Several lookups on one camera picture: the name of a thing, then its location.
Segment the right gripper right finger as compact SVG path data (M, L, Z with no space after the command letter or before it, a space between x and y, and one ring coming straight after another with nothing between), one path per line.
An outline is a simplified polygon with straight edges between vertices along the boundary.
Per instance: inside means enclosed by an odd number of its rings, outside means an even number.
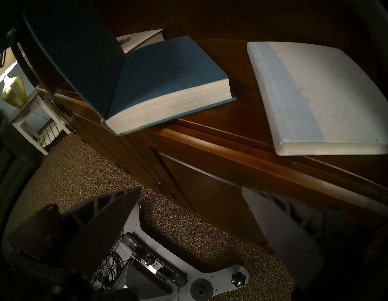
M347 211L242 188L264 237L295 281L294 292L386 292L387 230Z

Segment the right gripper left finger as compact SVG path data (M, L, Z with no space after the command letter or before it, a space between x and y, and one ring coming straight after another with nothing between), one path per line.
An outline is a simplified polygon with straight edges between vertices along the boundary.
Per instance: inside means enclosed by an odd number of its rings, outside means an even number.
M60 213L42 207L8 235L12 265L80 271L91 277L121 233L141 187L89 197Z

